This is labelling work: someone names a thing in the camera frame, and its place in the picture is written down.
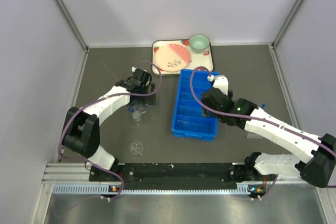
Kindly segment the small clear glass dish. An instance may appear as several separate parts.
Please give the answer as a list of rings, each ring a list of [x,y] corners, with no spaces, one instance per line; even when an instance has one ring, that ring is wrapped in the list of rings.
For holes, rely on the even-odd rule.
[[[132,112],[132,118],[136,125],[140,125],[143,122],[143,118],[147,112],[147,107],[144,105],[135,106]]]

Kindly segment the blue plastic bin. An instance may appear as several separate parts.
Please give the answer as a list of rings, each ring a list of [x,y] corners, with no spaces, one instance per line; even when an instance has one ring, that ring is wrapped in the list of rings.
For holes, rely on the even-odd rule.
[[[180,72],[171,129],[175,137],[213,141],[217,136],[218,122],[211,116],[203,116],[203,108],[190,89],[191,74],[192,70],[188,69]]]

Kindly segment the clear test tube rack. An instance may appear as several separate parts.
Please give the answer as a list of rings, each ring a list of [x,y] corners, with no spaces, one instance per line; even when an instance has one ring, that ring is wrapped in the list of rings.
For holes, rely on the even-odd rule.
[[[247,138],[259,138],[260,136],[256,133],[246,132],[246,137]]]

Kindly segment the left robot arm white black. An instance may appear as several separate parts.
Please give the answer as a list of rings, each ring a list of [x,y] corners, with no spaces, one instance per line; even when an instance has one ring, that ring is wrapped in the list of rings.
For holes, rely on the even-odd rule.
[[[119,174],[119,161],[100,144],[100,125],[114,112],[132,102],[154,95],[149,92],[152,76],[147,71],[133,68],[132,76],[118,81],[97,100],[68,110],[60,144],[101,168],[107,180]]]

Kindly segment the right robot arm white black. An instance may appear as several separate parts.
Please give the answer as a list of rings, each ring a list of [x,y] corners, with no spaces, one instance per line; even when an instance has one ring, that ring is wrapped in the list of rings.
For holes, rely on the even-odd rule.
[[[299,176],[307,183],[330,187],[335,168],[335,137],[301,131],[266,113],[256,104],[219,88],[210,88],[201,95],[201,102],[221,123],[255,133],[289,151],[289,154],[252,153],[245,160],[245,174],[252,180],[262,175]]]

